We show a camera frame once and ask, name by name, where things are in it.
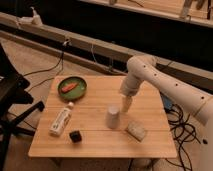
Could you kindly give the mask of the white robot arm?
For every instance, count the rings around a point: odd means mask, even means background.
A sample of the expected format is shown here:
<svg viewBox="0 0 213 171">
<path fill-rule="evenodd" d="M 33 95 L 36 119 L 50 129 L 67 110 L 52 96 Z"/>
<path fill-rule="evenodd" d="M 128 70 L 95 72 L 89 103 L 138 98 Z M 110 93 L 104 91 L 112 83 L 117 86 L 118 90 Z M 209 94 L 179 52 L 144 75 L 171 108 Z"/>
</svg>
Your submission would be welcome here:
<svg viewBox="0 0 213 171">
<path fill-rule="evenodd" d="M 127 61 L 128 74 L 120 92 L 132 97 L 139 91 L 143 81 L 148 81 L 187 113 L 194 116 L 204 129 L 206 145 L 201 148 L 198 171 L 213 171 L 213 95 L 186 84 L 157 70 L 152 55 L 133 56 Z"/>
</svg>

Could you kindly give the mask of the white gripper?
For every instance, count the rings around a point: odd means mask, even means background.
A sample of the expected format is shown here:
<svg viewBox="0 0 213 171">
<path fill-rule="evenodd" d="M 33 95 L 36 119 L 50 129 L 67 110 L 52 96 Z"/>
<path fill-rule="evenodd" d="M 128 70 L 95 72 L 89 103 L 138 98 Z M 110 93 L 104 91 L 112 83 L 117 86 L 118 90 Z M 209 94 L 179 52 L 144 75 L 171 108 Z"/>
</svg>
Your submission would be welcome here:
<svg viewBox="0 0 213 171">
<path fill-rule="evenodd" d="M 123 113 L 128 112 L 133 101 L 132 96 L 135 96 L 137 94 L 141 83 L 142 81 L 131 73 L 128 73 L 122 81 L 120 93 L 124 95 L 124 97 L 122 98 Z"/>
</svg>

